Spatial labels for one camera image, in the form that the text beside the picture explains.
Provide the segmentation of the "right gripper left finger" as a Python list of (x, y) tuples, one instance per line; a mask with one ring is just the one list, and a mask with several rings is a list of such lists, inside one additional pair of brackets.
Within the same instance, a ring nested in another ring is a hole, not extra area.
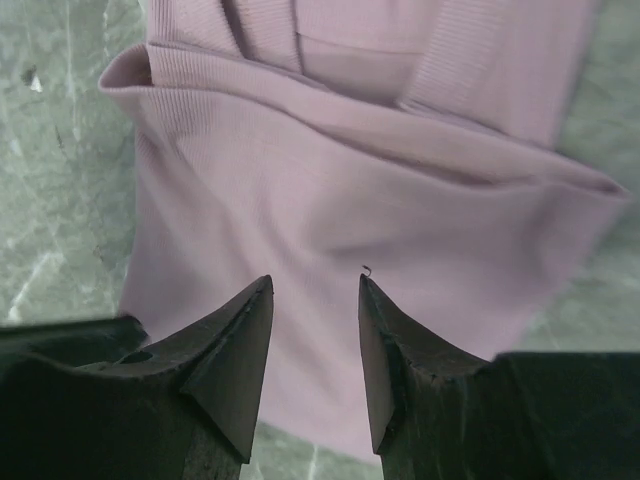
[(265, 275), (213, 313), (81, 370), (95, 445), (78, 479), (236, 479), (251, 458), (273, 319)]

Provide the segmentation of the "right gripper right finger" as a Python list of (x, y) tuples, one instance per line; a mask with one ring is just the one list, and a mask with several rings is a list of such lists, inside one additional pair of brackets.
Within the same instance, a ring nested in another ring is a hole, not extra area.
[(486, 362), (409, 317), (367, 276), (358, 321), (372, 447), (385, 478), (492, 478)]

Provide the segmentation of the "pink tank top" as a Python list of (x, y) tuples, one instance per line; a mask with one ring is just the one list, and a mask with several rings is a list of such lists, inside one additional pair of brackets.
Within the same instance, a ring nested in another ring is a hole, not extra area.
[(136, 127), (120, 300), (154, 340), (263, 275), (262, 421), (373, 462), (357, 279), (483, 359), (627, 201), (555, 151), (595, 1), (151, 1), (99, 86)]

